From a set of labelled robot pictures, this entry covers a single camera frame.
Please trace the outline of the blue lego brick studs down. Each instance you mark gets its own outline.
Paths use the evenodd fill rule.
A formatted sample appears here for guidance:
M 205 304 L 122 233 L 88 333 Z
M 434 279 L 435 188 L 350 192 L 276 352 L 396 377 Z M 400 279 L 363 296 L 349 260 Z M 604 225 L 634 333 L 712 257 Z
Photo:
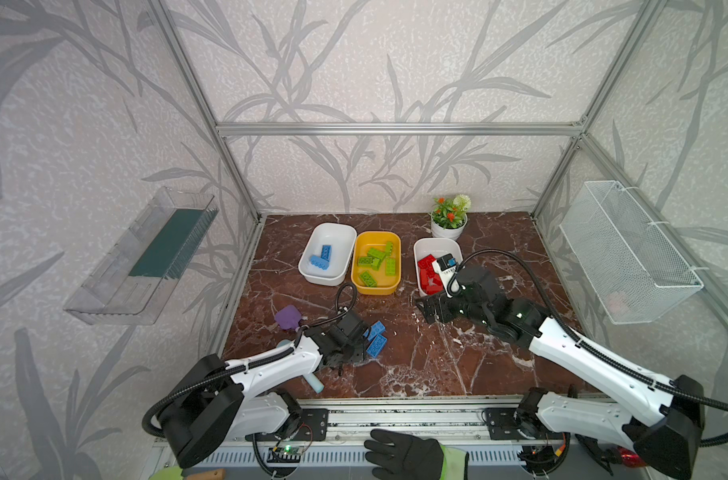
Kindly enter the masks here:
M 370 358 L 377 358 L 385 346 L 387 345 L 387 338 L 383 335 L 376 335 L 370 342 L 366 353 Z

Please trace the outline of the large red lego brick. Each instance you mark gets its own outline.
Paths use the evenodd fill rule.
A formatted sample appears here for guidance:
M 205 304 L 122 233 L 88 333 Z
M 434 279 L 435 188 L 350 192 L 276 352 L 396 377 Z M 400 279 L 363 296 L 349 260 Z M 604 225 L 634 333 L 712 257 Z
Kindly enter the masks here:
M 425 296 L 434 295 L 444 290 L 440 274 L 434 269 L 436 258 L 427 255 L 417 262 L 419 287 Z

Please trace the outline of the large blue lego plate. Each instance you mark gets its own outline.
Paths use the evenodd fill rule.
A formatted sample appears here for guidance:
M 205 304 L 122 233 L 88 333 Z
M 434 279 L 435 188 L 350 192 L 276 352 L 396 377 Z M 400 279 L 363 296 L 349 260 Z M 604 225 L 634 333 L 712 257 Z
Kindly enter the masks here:
M 327 259 L 318 255 L 312 255 L 309 258 L 309 262 L 312 266 L 317 267 L 321 270 L 327 270 L 330 266 L 330 262 Z

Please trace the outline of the green lego square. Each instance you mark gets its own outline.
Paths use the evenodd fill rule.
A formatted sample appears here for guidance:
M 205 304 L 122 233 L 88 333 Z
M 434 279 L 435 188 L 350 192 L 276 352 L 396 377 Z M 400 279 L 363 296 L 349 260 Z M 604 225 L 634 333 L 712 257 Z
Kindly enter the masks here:
M 374 264 L 374 258 L 370 256 L 362 256 L 357 260 L 357 265 L 360 267 L 371 267 Z

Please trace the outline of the green lego brick top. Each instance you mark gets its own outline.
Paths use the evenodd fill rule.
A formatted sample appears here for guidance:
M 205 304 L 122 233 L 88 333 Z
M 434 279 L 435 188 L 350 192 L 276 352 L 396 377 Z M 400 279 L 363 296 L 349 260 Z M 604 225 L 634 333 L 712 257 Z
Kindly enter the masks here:
M 367 250 L 367 255 L 378 260 L 384 260 L 389 256 L 386 251 L 380 250 L 378 248 L 369 248 Z

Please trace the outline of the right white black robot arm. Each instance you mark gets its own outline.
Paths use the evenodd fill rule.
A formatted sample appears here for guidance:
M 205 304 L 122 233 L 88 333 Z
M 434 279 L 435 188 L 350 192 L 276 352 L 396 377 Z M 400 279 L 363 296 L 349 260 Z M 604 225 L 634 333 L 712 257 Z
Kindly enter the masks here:
M 569 433 L 623 447 L 654 470 L 689 479 L 701 448 L 728 444 L 728 403 L 704 395 L 681 375 L 668 378 L 636 365 L 567 325 L 550 298 L 511 299 L 495 275 L 450 254 L 417 262 L 418 275 L 441 285 L 416 299 L 429 323 L 465 318 L 502 342 L 580 377 L 609 397 L 601 403 L 533 388 L 517 409 L 520 429 Z

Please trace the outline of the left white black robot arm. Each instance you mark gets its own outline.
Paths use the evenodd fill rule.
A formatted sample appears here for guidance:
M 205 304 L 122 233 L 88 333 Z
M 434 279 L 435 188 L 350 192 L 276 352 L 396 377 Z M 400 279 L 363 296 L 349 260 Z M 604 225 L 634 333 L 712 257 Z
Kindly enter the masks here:
M 178 465 L 190 468 L 226 440 L 256 443 L 262 436 L 279 440 L 303 430 L 303 409 L 283 384 L 319 370 L 358 363 L 366 352 L 369 326 L 355 312 L 358 289 L 333 314 L 302 324 L 294 339 L 247 358 L 225 361 L 216 354 L 201 358 L 165 397 L 142 418 L 143 430 L 163 438 Z

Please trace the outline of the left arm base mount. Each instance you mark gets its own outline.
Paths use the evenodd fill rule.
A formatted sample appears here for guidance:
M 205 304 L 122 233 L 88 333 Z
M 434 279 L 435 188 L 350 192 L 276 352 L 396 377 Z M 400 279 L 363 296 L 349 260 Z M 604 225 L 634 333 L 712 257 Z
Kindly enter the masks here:
M 327 438 L 330 411 L 309 408 L 291 412 L 280 430 L 280 438 L 290 441 L 316 442 Z

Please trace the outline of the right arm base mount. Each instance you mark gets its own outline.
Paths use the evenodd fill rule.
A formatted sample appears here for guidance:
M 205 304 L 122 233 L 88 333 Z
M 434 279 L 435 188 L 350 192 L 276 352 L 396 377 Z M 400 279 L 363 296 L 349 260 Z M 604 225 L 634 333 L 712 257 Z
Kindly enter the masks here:
M 532 387 L 522 401 L 511 408 L 493 407 L 482 412 L 491 440 L 559 440 L 561 434 L 545 427 L 537 417 L 538 402 L 548 390 Z

